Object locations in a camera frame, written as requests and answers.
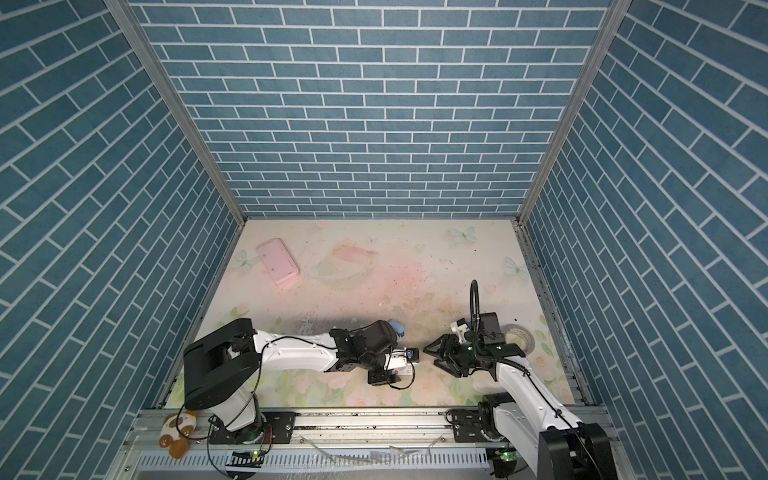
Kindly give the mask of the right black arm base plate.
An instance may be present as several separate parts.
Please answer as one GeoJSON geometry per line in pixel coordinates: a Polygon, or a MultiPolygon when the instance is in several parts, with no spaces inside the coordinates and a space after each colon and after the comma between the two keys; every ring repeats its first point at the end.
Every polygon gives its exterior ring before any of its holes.
{"type": "Polygon", "coordinates": [[[480,443],[498,440],[484,428],[477,409],[449,409],[444,413],[444,418],[456,443],[480,443]]]}

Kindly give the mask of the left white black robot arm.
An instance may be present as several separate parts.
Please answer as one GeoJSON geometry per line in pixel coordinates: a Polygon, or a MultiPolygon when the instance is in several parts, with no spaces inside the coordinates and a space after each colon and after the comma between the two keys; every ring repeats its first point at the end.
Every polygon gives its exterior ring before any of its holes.
{"type": "Polygon", "coordinates": [[[266,372],[311,370],[367,372],[371,386],[392,386],[414,373],[419,353],[398,346],[401,327],[377,320],[349,329],[299,336],[257,330],[238,318],[194,341],[183,352],[184,403],[188,410],[210,410],[229,432],[261,423],[255,386],[266,372]]]}

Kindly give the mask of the brown white plush toy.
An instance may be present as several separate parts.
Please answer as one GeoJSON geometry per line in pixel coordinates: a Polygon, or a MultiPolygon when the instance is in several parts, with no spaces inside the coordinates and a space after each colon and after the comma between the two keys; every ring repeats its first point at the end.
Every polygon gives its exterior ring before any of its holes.
{"type": "Polygon", "coordinates": [[[165,418],[161,428],[158,446],[173,459],[181,459],[189,450],[189,438],[197,427],[195,411],[182,409],[165,418]]]}

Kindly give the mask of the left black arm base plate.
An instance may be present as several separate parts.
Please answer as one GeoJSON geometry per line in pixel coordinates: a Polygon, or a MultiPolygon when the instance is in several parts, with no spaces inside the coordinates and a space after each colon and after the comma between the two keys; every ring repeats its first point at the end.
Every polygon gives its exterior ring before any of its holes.
{"type": "Polygon", "coordinates": [[[218,417],[211,417],[213,426],[208,442],[213,445],[275,445],[288,444],[293,435],[297,414],[292,411],[267,411],[260,419],[239,430],[228,430],[218,417]]]}

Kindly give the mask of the aluminium front rail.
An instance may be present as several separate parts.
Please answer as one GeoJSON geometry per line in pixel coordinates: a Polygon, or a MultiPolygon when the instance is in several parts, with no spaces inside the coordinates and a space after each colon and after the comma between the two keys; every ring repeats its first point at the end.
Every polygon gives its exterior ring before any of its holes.
{"type": "MultiPolygon", "coordinates": [[[[386,449],[396,450],[422,448],[493,448],[491,442],[456,443],[444,418],[441,407],[385,407],[385,408],[307,408],[298,409],[293,435],[288,444],[276,444],[268,453],[276,449],[314,448],[325,452],[341,449],[386,449]]],[[[158,446],[158,440],[164,420],[169,416],[167,410],[144,410],[136,419],[127,440],[116,454],[113,465],[107,473],[109,479],[219,479],[223,471],[216,472],[140,472],[137,462],[141,454],[168,452],[158,446]]],[[[208,414],[199,415],[198,429],[194,434],[190,449],[211,453],[217,451],[251,451],[250,445],[213,445],[203,441],[208,429],[208,414]]],[[[487,479],[488,470],[472,469],[434,469],[434,470],[365,470],[319,473],[249,473],[254,479],[312,479],[312,478],[360,478],[360,479],[487,479]]]]}

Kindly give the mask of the clear tape roll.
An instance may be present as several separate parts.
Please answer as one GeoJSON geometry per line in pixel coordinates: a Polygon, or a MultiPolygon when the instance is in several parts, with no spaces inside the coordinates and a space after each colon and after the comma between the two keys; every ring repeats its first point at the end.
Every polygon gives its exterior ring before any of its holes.
{"type": "Polygon", "coordinates": [[[503,328],[503,333],[507,343],[517,345],[526,355],[535,350],[535,338],[525,327],[517,324],[506,325],[503,328]]]}

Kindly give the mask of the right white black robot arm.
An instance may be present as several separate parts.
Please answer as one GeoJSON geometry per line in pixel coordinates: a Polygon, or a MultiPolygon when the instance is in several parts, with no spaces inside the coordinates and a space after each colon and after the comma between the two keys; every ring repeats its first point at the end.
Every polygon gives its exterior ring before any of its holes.
{"type": "Polygon", "coordinates": [[[477,281],[469,289],[469,317],[422,349],[434,365],[456,377],[486,372],[501,393],[478,404],[479,430],[507,441],[538,479],[616,479],[610,439],[560,402],[535,375],[525,352],[506,341],[498,316],[480,311],[477,281]]]}

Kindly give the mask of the light blue stapler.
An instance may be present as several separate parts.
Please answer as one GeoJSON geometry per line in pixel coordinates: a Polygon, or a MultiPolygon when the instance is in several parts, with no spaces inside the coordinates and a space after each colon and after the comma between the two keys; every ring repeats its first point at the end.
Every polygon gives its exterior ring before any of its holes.
{"type": "Polygon", "coordinates": [[[403,338],[405,336],[405,327],[400,322],[396,320],[389,320],[388,323],[399,338],[403,338]]]}

